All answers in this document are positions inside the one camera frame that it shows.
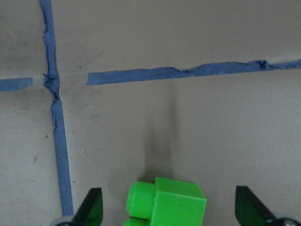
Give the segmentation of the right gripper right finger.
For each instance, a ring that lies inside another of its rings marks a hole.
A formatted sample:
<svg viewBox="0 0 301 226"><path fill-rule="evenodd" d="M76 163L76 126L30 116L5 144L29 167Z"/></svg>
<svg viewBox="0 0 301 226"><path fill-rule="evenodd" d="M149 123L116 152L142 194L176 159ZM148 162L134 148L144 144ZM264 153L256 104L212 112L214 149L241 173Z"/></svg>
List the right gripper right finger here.
<svg viewBox="0 0 301 226"><path fill-rule="evenodd" d="M241 226L277 226L277 218L247 186L237 186L235 216Z"/></svg>

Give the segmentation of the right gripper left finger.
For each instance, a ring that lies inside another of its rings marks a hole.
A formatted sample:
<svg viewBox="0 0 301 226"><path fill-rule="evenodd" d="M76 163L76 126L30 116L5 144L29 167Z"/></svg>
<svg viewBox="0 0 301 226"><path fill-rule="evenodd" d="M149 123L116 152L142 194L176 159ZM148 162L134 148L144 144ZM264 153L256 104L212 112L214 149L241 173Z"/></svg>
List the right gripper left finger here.
<svg viewBox="0 0 301 226"><path fill-rule="evenodd" d="M103 220L102 189L91 188L71 221L72 226L100 226Z"/></svg>

